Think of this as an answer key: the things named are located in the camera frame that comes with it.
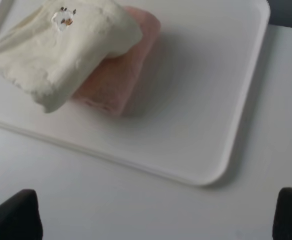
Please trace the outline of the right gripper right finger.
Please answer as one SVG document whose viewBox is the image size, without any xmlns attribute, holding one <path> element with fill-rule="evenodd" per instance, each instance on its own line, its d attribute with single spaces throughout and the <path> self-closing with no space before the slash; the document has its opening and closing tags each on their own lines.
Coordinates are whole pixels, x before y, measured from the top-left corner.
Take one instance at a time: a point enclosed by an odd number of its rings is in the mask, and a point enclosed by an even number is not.
<svg viewBox="0 0 292 240">
<path fill-rule="evenodd" d="M 292 188 L 280 190 L 272 227 L 274 240 L 292 240 Z"/>
</svg>

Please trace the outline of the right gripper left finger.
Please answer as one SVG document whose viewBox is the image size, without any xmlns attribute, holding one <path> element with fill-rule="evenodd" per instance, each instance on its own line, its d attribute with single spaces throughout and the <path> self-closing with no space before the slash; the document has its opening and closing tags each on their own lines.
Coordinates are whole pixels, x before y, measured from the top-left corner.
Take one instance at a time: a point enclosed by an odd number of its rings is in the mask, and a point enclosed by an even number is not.
<svg viewBox="0 0 292 240">
<path fill-rule="evenodd" d="M 21 190 L 0 205 L 0 240 L 41 239 L 43 226 L 35 190 Z"/>
</svg>

